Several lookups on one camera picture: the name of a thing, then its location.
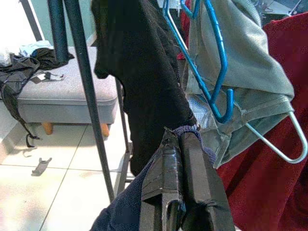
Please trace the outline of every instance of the white floor tile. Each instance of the white floor tile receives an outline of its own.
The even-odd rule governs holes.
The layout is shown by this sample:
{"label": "white floor tile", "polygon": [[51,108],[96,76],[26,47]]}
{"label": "white floor tile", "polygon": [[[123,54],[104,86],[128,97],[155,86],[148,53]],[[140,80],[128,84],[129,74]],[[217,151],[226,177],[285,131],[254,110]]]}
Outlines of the white floor tile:
{"label": "white floor tile", "polygon": [[264,2],[269,5],[268,8],[266,9],[266,11],[269,13],[288,14],[289,11],[291,10],[290,8],[273,0],[265,0]]}
{"label": "white floor tile", "polygon": [[27,148],[26,140],[22,138],[2,164],[35,167],[39,158],[48,160],[52,157],[48,167],[68,168],[86,125],[55,125],[50,136],[41,125],[33,128],[42,140],[34,141],[35,148]]}
{"label": "white floor tile", "polygon": [[[120,172],[125,153],[125,142],[119,109],[115,119],[115,123],[110,126],[110,135],[104,141],[104,144],[109,170],[112,172]],[[70,169],[102,170],[92,126],[87,127],[70,165]]]}
{"label": "white floor tile", "polygon": [[[111,179],[118,184],[119,174],[111,173]],[[68,170],[42,231],[89,230],[109,204],[102,172]]]}
{"label": "white floor tile", "polygon": [[39,231],[66,171],[48,168],[32,177],[32,170],[0,166],[1,231]]}

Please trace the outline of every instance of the wooden leg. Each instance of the wooden leg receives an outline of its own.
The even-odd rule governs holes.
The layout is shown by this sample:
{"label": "wooden leg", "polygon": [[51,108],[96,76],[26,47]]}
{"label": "wooden leg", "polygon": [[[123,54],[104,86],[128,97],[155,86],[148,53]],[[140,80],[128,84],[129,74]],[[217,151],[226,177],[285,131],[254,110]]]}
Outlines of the wooden leg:
{"label": "wooden leg", "polygon": [[53,124],[52,123],[42,123],[42,126],[47,135],[51,135],[53,132]]}
{"label": "wooden leg", "polygon": [[109,136],[109,128],[107,124],[101,124],[103,136],[108,137]]}

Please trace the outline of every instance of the metal rack frame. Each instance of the metal rack frame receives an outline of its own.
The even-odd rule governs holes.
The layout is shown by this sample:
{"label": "metal rack frame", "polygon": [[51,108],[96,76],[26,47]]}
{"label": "metal rack frame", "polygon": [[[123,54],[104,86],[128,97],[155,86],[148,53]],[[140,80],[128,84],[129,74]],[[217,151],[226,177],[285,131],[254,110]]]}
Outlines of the metal rack frame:
{"label": "metal rack frame", "polygon": [[[89,62],[89,56],[87,51],[87,44],[84,34],[84,28],[81,19],[81,12],[78,0],[47,0],[50,19],[51,19],[51,29],[53,42],[55,47],[55,52],[57,59],[60,62],[68,60],[68,49],[67,49],[67,39],[65,31],[65,22],[64,22],[64,8],[63,2],[66,8],[68,21],[72,31],[73,41],[76,49],[76,55],[78,60],[79,71],[82,79],[82,84],[84,92],[86,95],[87,105],[90,113],[90,118],[93,126],[95,141],[102,165],[103,175],[109,195],[109,200],[112,202],[115,198],[115,191],[113,190],[111,177],[109,172],[108,160],[106,155],[106,149],[103,141],[103,135],[101,131],[98,110],[97,110],[97,101],[95,96],[95,89],[93,86],[93,79],[91,73],[91,67]],[[125,140],[125,153],[124,160],[120,175],[119,186],[117,189],[117,194],[121,193],[125,188],[125,183],[129,182],[126,179],[129,158],[132,152],[132,144],[128,142],[127,127],[125,122],[125,114],[123,111],[123,99],[121,91],[121,83],[116,80],[116,90],[119,101],[122,127]]]}

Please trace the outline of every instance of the black metal pole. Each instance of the black metal pole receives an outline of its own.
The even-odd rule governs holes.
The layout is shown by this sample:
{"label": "black metal pole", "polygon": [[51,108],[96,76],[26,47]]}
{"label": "black metal pole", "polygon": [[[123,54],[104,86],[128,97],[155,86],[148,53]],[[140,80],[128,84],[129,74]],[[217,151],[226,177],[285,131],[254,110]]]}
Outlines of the black metal pole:
{"label": "black metal pole", "polygon": [[68,60],[68,50],[63,2],[62,0],[47,0],[47,3],[56,57],[59,62],[66,62]]}
{"label": "black metal pole", "polygon": [[103,169],[103,174],[105,177],[105,182],[109,194],[110,202],[115,198],[110,172],[108,167],[107,155],[105,150],[105,145],[103,142],[103,135],[100,126],[100,120],[98,117],[96,96],[93,86],[93,79],[91,74],[91,67],[89,63],[88,50],[86,39],[83,30],[83,24],[80,13],[80,6],[78,0],[64,0],[67,16],[71,26],[71,31],[73,35],[73,40],[76,49],[76,55],[79,64],[79,70],[82,78],[82,84],[85,91],[89,113],[92,121],[94,136],[96,140],[96,145],[98,153],[101,160],[101,165]]}
{"label": "black metal pole", "polygon": [[124,133],[125,148],[126,148],[125,152],[128,152],[129,151],[128,136],[127,136],[127,128],[126,128],[126,122],[125,122],[125,114],[123,110],[123,98],[122,98],[123,96],[122,96],[121,83],[118,79],[115,79],[115,82],[116,82],[117,98],[119,101],[119,108],[120,108],[122,127],[123,127],[123,133]]}

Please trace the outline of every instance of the white wall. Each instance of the white wall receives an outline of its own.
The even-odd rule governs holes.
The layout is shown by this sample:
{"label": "white wall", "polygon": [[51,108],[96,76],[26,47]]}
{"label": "white wall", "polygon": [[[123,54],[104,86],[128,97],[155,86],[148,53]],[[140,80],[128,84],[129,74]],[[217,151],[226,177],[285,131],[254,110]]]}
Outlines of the white wall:
{"label": "white wall", "polygon": [[[0,48],[8,47],[10,52],[19,53],[20,45],[36,41],[19,0],[0,0],[0,25]],[[16,130],[18,127],[17,121],[0,101],[0,160],[1,154],[11,148],[8,146],[20,139],[16,133],[14,137],[8,136],[12,129]]]}
{"label": "white wall", "polygon": [[35,42],[26,13],[19,0],[0,0],[0,47],[18,53],[19,46]]}

